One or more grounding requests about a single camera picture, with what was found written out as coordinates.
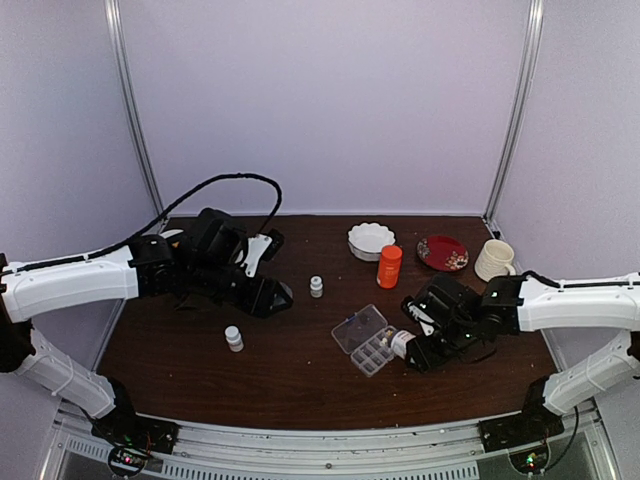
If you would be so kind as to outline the clear plastic pill organizer box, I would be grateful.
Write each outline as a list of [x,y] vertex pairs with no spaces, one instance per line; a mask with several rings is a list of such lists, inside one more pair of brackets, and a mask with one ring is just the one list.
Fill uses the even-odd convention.
[[353,365],[371,378],[395,358],[391,341],[396,333],[379,309],[369,304],[335,326],[331,336]]

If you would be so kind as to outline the grey capped pill bottle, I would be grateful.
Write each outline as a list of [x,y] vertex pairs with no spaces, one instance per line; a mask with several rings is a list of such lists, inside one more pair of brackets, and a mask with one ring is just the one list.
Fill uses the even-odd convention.
[[381,344],[387,347],[394,356],[405,360],[408,351],[408,344],[415,338],[416,336],[414,334],[406,330],[387,330],[383,335]]

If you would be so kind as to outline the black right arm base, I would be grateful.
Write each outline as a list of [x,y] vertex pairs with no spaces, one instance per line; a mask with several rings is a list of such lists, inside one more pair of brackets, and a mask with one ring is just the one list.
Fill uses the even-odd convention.
[[479,422],[479,432],[486,453],[543,442],[564,432],[562,415],[544,406],[544,387],[548,376],[529,385],[519,413]]

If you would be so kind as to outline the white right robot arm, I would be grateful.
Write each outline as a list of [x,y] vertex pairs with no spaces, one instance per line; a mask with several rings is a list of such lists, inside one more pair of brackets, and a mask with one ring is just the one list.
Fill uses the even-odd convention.
[[639,373],[639,276],[565,281],[533,271],[497,276],[483,293],[446,273],[401,304],[422,329],[405,359],[426,372],[458,358],[479,342],[553,328],[613,328],[608,344],[573,367],[534,382],[525,410],[513,419],[519,440],[535,440],[582,401]]

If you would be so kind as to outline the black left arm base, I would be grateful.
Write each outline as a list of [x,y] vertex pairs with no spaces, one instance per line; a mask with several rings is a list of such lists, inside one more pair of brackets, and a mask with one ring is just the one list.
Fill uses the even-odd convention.
[[111,445],[107,466],[120,478],[138,475],[149,462],[158,462],[154,454],[172,454],[179,433],[177,423],[141,416],[136,413],[126,387],[108,379],[114,391],[115,408],[102,418],[86,415],[93,436]]

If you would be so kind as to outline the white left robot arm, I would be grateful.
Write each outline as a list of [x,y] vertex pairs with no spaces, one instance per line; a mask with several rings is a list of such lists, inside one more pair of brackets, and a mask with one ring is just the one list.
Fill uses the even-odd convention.
[[104,252],[34,264],[1,263],[1,370],[25,375],[74,403],[123,444],[144,433],[124,386],[89,371],[48,342],[34,317],[107,300],[197,295],[268,318],[293,305],[291,289],[259,274],[284,241],[254,236],[234,217],[204,209],[185,230],[136,234]]

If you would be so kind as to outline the white pill bottle green label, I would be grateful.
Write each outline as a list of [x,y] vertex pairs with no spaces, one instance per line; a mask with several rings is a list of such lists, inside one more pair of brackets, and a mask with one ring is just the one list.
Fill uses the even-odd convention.
[[321,298],[324,293],[323,279],[319,275],[314,275],[310,278],[309,283],[310,295],[313,298]]

